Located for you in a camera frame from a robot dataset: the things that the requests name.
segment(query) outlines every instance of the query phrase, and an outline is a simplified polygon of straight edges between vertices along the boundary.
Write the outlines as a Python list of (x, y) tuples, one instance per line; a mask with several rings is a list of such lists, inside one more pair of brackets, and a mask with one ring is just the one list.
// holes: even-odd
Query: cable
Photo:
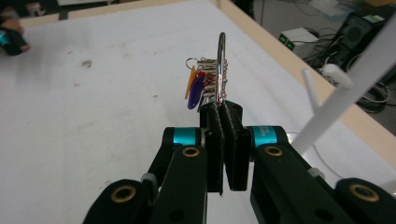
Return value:
[(315, 9), (315, 11), (316, 11), (315, 14), (309, 14), (309, 13), (307, 13), (306, 11), (304, 11), (302, 8), (300, 8), (300, 7), (298, 6), (298, 4), (302, 4), (302, 5), (306, 5), (306, 4), (298, 3), (297, 1), (293, 1), (293, 4), (294, 4), (303, 14), (305, 14), (305, 16), (314, 17), (314, 16), (317, 16), (317, 15), (320, 13), (318, 10)]
[(388, 104), (388, 100), (391, 99), (390, 90), (384, 84), (376, 83), (368, 93), (374, 96), (374, 99), (363, 96), (357, 102), (357, 105), (365, 112), (375, 114), (383, 111), (386, 105), (393, 106), (392, 104)]
[(353, 58), (349, 60), (349, 62), (346, 65), (346, 71), (349, 72), (350, 66), (362, 55), (363, 53), (355, 55)]
[(291, 41), (291, 43), (318, 44), (318, 43), (326, 43), (326, 42), (329, 42), (329, 41), (332, 41), (332, 40), (331, 39), (320, 39), (320, 40), (313, 41), (313, 42), (296, 40), (296, 41)]
[(338, 53), (338, 51), (331, 53), (331, 54), (329, 55), (329, 57), (327, 57), (326, 60), (324, 61), (323, 66), (326, 65), (326, 64), (328, 63), (328, 61), (330, 60), (330, 58), (331, 58), (334, 54), (336, 54), (336, 53)]
[(324, 30), (330, 30), (330, 31), (333, 31), (333, 32), (335, 32), (335, 33), (337, 33), (337, 31), (336, 30), (334, 30), (334, 29), (332, 29), (332, 28), (322, 28), (322, 29), (320, 29), (319, 30), (319, 34), (322, 32), (322, 31), (324, 31)]

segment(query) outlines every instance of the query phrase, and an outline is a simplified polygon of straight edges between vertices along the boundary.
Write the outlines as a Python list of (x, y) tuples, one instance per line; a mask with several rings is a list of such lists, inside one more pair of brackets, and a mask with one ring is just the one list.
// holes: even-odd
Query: white table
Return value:
[[(0, 55), (2, 222), (80, 223), (108, 184), (140, 179), (165, 127), (198, 126), (198, 114), (183, 100), (184, 62), (215, 57), (220, 32), (227, 34), (228, 99), (244, 107), (244, 124), (301, 130), (312, 116), (304, 88), (209, 2), (28, 29), (30, 51)], [(343, 123), (317, 147), (342, 177), (393, 188), (393, 167)], [(304, 156), (333, 186), (339, 177), (315, 151)], [(256, 223), (248, 197), (210, 194), (207, 222)]]

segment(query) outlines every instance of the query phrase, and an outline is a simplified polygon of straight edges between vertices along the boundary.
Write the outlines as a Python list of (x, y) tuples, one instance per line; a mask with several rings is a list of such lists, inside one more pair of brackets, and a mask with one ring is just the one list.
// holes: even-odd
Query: yellow keychain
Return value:
[(189, 93), (190, 93), (190, 89), (192, 86), (192, 82), (196, 79), (196, 75), (195, 75), (195, 65), (192, 66), (191, 68), (191, 72), (190, 72), (190, 78), (189, 78), (189, 82), (187, 83), (187, 89), (186, 89), (186, 94), (184, 95), (184, 99), (187, 100), (189, 98)]

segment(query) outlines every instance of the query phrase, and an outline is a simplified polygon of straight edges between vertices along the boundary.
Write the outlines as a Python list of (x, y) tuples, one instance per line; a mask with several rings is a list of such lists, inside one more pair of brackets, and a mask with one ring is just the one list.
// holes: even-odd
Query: black cable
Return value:
[(315, 14), (309, 14), (309, 13), (307, 13), (306, 11), (304, 11), (302, 8), (300, 8), (300, 7), (298, 6), (298, 4), (303, 4), (303, 3), (298, 3), (297, 1), (293, 1), (293, 3), (294, 3), (294, 5), (295, 5), (303, 14), (305, 14), (306, 16), (314, 17), (314, 16), (317, 16), (317, 15), (319, 14), (319, 11), (316, 10), (316, 9), (315, 9), (315, 11), (316, 11)]
[(357, 102), (357, 105), (361, 107), (365, 112), (376, 114), (385, 109), (388, 103), (389, 92), (384, 91), (381, 88), (386, 88), (383, 84), (377, 83), (373, 86), (368, 93), (374, 97), (370, 99), (368, 97), (361, 97)]

